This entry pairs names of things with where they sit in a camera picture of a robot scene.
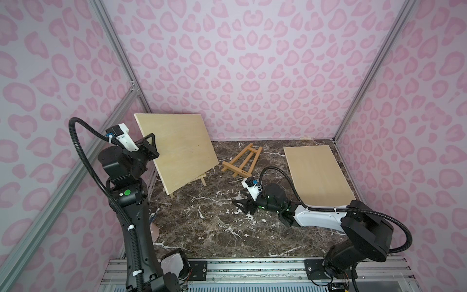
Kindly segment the light wooden board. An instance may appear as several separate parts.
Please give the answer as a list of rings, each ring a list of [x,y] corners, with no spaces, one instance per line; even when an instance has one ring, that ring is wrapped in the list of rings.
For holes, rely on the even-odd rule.
[[[219,164],[200,114],[135,114],[143,136],[154,134],[153,162],[167,195]]]
[[[299,197],[311,206],[346,206],[355,199],[329,146],[285,147]]]

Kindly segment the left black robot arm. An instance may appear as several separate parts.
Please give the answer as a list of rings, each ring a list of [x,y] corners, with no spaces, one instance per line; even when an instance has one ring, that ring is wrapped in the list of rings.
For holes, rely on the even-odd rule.
[[[178,292],[180,281],[175,273],[163,271],[150,232],[148,189],[142,175],[147,164],[159,157],[154,134],[138,140],[133,150],[121,144],[115,133],[106,137],[112,146],[100,152],[98,161],[109,176],[105,190],[124,235],[126,290]]]

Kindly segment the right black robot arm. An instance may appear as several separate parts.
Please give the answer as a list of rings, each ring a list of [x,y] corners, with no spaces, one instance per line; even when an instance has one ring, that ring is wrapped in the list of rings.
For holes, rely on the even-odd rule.
[[[265,210],[276,213],[280,222],[288,227],[314,226],[345,233],[347,239],[333,245],[325,255],[317,269],[320,276],[341,277],[351,266],[366,259],[386,261],[394,229],[380,216],[357,212],[370,209],[364,203],[351,201],[347,206],[350,212],[337,209],[325,212],[323,208],[315,211],[289,200],[285,190],[276,183],[267,184],[262,191],[251,183],[244,182],[243,187],[247,198],[232,203],[247,215]]]

